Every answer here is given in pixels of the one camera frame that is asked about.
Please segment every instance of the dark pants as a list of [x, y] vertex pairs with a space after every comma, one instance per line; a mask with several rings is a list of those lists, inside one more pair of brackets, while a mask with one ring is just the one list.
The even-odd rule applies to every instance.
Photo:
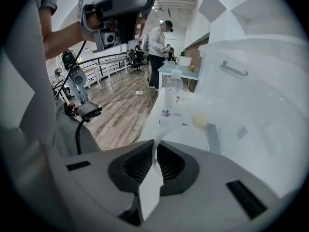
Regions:
[[163, 58], [155, 55], [148, 54], [151, 63], [151, 77], [149, 81], [149, 86], [155, 86], [159, 89], [159, 71], [158, 69], [163, 65]]

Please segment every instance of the office chair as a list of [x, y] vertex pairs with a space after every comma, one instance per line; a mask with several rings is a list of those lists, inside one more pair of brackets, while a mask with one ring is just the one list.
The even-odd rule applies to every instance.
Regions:
[[133, 68], [136, 68], [136, 70], [132, 71], [131, 74], [134, 73], [134, 72], [144, 72], [144, 73], [145, 73], [145, 71], [143, 71], [143, 70], [140, 69], [140, 68], [141, 68], [141, 66], [140, 66], [141, 63], [138, 63], [138, 62], [137, 62], [137, 59], [136, 59], [136, 57], [135, 57], [135, 52], [134, 52], [133, 49], [130, 50], [129, 55], [130, 55], [130, 58], [131, 58], [131, 60], [132, 60], [132, 67], [133, 67]]

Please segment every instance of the camera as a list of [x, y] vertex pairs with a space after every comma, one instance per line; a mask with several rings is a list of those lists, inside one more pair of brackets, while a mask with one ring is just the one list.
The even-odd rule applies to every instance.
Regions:
[[[85, 33], [92, 33], [97, 49], [104, 51], [119, 44], [134, 40], [137, 20], [147, 19], [155, 0], [79, 0], [77, 17]], [[91, 29], [87, 17], [96, 13], [99, 29]]]

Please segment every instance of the baseball cap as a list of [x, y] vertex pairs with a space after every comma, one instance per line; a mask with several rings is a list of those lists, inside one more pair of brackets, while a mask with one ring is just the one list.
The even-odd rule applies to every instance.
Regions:
[[171, 32], [174, 31], [174, 29], [173, 29], [173, 24], [172, 24], [171, 21], [165, 21], [164, 23], [165, 23], [167, 26], [170, 26], [170, 31], [171, 31]]

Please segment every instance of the wooden floor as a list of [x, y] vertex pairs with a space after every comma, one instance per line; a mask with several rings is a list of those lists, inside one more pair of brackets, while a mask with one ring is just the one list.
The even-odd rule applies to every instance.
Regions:
[[[101, 115], [85, 123], [102, 150], [128, 145], [141, 133], [150, 114], [150, 96], [153, 100], [152, 107], [158, 96], [157, 91], [148, 88], [147, 67], [143, 69], [145, 73], [130, 74], [132, 69], [128, 69], [128, 74], [125, 71], [114, 74], [113, 84], [108, 79], [102, 80], [102, 90], [99, 90], [97, 83], [86, 89], [90, 100], [103, 106]], [[134, 95], [134, 91], [150, 94]], [[132, 95], [130, 99], [108, 104]]]

